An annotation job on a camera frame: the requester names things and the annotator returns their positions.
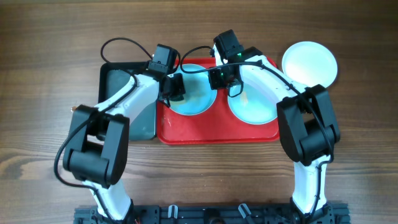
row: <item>blue plate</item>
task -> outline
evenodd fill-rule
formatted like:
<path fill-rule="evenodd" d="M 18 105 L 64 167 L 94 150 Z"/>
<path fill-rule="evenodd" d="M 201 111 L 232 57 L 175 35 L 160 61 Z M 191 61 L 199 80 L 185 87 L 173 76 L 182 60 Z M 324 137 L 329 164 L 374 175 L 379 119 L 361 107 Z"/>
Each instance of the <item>blue plate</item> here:
<path fill-rule="evenodd" d="M 205 69 L 194 64 L 185 64 L 183 67 L 186 71 Z M 203 113 L 212 106 L 217 97 L 217 90 L 211 90 L 208 72 L 186 74 L 178 68 L 176 73 L 182 74 L 185 94 L 182 101 L 170 101 L 171 110 L 181 115 L 192 116 Z"/>
<path fill-rule="evenodd" d="M 240 90 L 240 85 L 233 86 L 230 95 L 236 95 Z M 228 97 L 228 105 L 237 118 L 248 124 L 266 124 L 277 117 L 276 105 L 247 84 L 239 96 Z"/>

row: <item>black cable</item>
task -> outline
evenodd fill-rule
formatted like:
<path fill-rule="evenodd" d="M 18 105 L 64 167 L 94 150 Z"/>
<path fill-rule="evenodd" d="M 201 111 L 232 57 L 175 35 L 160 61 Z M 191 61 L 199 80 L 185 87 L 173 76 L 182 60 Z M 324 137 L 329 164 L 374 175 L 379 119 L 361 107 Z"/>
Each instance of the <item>black cable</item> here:
<path fill-rule="evenodd" d="M 177 57 L 178 57 L 178 64 L 177 64 L 177 66 L 173 69 L 173 71 L 172 71 L 171 74 L 175 73 L 175 72 L 177 71 L 177 69 L 178 69 L 178 66 L 180 65 L 181 55 L 180 55 L 180 52 L 178 52 L 178 51 L 177 51 Z"/>
<path fill-rule="evenodd" d="M 69 133 L 68 137 L 66 138 L 66 140 L 62 143 L 62 145 L 60 146 L 57 155 L 55 156 L 55 160 L 54 160 L 54 174 L 55 177 L 63 184 L 70 186 L 70 187 L 78 187 L 78 188 L 84 188 L 84 189 L 90 189 L 94 192 L 94 196 L 97 196 L 97 199 L 99 201 L 99 204 L 101 205 L 102 209 L 104 210 L 106 216 L 108 217 L 108 219 L 114 223 L 114 224 L 118 224 L 118 221 L 113 220 L 112 216 L 109 214 L 108 209 L 105 207 L 105 204 L 103 202 L 103 199 L 101 198 L 101 195 L 98 192 L 98 189 L 96 189 L 95 187 L 92 186 L 88 186 L 88 185 L 82 185 L 82 184 L 73 184 L 73 183 L 69 183 L 66 180 L 64 180 L 58 171 L 58 163 L 59 160 L 61 158 L 61 154 L 62 151 L 65 149 L 65 147 L 67 146 L 67 144 L 72 140 L 72 138 L 86 125 L 92 123 L 94 120 L 96 120 L 97 118 L 99 118 L 100 116 L 104 115 L 105 112 L 107 112 L 108 110 L 110 110 L 111 108 L 114 108 L 118 103 L 120 103 L 120 101 L 122 101 L 125 97 L 127 97 L 130 93 L 132 93 L 134 91 L 134 89 L 137 87 L 138 81 L 135 75 L 137 75 L 138 73 L 132 71 L 128 71 L 122 67 L 116 66 L 115 64 L 113 64 L 112 62 L 110 62 L 108 59 L 105 58 L 105 56 L 103 55 L 103 51 L 105 46 L 107 46 L 110 42 L 115 41 L 115 40 L 127 40 L 130 41 L 134 44 L 136 44 L 138 47 L 140 47 L 151 59 L 152 56 L 148 53 L 148 51 L 146 49 L 143 48 L 143 46 L 141 46 L 140 44 L 138 44 L 137 42 L 135 42 L 134 40 L 128 39 L 128 38 L 124 38 L 124 37 L 117 37 L 117 38 L 113 38 L 108 40 L 107 42 L 105 42 L 103 44 L 103 46 L 101 47 L 101 58 L 108 64 L 108 65 L 112 65 L 117 67 L 118 69 L 130 74 L 133 79 L 134 79 L 134 84 L 133 86 L 130 88 L 130 90 L 128 90 L 125 94 L 123 94 L 123 96 L 121 96 L 119 99 L 117 99 L 115 102 L 111 103 L 108 107 L 106 107 L 105 109 L 103 109 L 102 111 L 100 111 L 99 113 L 95 114 L 94 116 L 88 118 L 86 121 L 84 121 L 83 123 L 81 123 L 77 128 L 75 128 L 72 132 Z"/>
<path fill-rule="evenodd" d="M 181 64 L 181 65 L 183 64 L 183 61 L 184 61 L 184 59 L 185 59 L 185 57 L 186 57 L 187 55 L 189 55 L 190 53 L 192 53 L 192 52 L 194 52 L 194 51 L 196 51 L 196 50 L 204 49 L 204 48 L 212 49 L 212 48 L 209 47 L 209 46 L 195 47 L 194 49 L 188 51 L 188 52 L 182 57 L 180 64 Z M 333 147 L 332 147 L 331 144 L 330 144 L 330 141 L 329 141 L 328 136 L 327 136 L 326 131 L 325 131 L 325 127 L 323 127 L 323 124 L 322 124 L 322 122 L 321 122 L 319 116 L 317 115 L 317 113 L 315 112 L 315 110 L 312 108 L 310 102 L 308 102 L 308 100 L 306 100 L 306 99 L 303 97 L 303 95 L 301 94 L 301 92 L 299 92 L 299 91 L 293 86 L 293 84 L 289 83 L 289 82 L 288 82 L 286 79 L 284 79 L 281 75 L 279 75 L 277 72 L 273 71 L 273 69 L 268 68 L 268 67 L 265 66 L 264 64 L 261 64 L 261 65 L 260 65 L 260 64 L 255 63 L 255 62 L 227 63 L 227 64 L 219 65 L 219 66 L 216 66 L 216 67 L 213 67 L 213 68 L 207 68 L 207 69 L 202 69 L 202 70 L 197 70 L 197 71 L 191 71 L 191 72 L 185 71 L 185 70 L 182 68 L 182 66 L 181 66 L 181 71 L 182 71 L 182 72 L 185 72 L 185 73 L 193 74 L 193 73 L 200 73 L 200 72 L 209 72 L 209 71 L 216 70 L 216 69 L 219 69 L 219 68 L 222 68 L 222 67 L 234 66 L 234 65 L 252 65 L 252 66 L 257 66 L 257 67 L 260 67 L 260 68 L 262 68 L 262 69 L 265 69 L 265 70 L 271 72 L 273 75 L 275 75 L 278 79 L 280 79 L 283 83 L 285 83 L 291 90 L 293 90 L 293 91 L 297 94 L 297 97 L 298 97 L 299 100 L 304 104 L 304 106 L 306 107 L 307 111 L 309 111 L 310 113 L 312 113 L 312 115 L 314 116 L 315 121 L 317 122 L 317 124 L 318 124 L 318 126 L 319 126 L 319 128 L 320 128 L 320 131 L 322 132 L 323 138 L 324 138 L 325 141 L 326 141 L 326 146 L 327 146 L 327 148 L 328 148 L 328 150 L 329 150 L 329 153 L 330 153 L 330 159 L 329 159 L 329 161 L 323 161 L 323 162 L 319 163 L 319 165 L 317 165 L 317 169 L 318 169 L 318 187 L 317 187 L 317 194 L 315 195 L 315 201 L 314 201 L 314 204 L 313 204 L 312 211 L 310 212 L 309 216 L 307 216 L 307 218 L 310 220 L 310 219 L 313 217 L 313 215 L 314 215 L 314 213 L 315 213 L 315 210 L 317 209 L 318 201 L 319 201 L 319 199 L 320 199 L 322 166 L 325 165 L 325 164 L 332 163 L 333 160 L 334 160 Z"/>
<path fill-rule="evenodd" d="M 189 72 L 189 71 L 185 71 L 184 68 L 182 67 L 182 62 L 184 61 L 185 57 L 186 57 L 188 54 L 190 54 L 190 53 L 192 53 L 192 52 L 194 52 L 194 51 L 196 51 L 196 50 L 199 50 L 199 49 L 210 49 L 210 50 L 213 50 L 210 46 L 200 46 L 200 47 L 195 47 L 194 49 L 188 51 L 188 52 L 181 58 L 181 61 L 180 61 L 180 68 L 181 68 L 181 71 L 182 71 L 183 73 L 194 74 L 194 73 L 200 73 L 200 72 L 206 72 L 206 71 L 207 71 L 207 70 L 206 70 L 206 71 L 199 70 L 199 71 Z"/>
<path fill-rule="evenodd" d="M 235 94 L 233 96 L 231 96 L 231 93 L 230 93 L 231 92 L 231 87 L 228 87 L 228 96 L 229 97 L 231 97 L 231 98 L 237 97 L 243 92 L 243 82 L 240 81 L 240 83 L 241 83 L 241 89 L 240 89 L 239 93 L 237 93 L 237 94 Z"/>

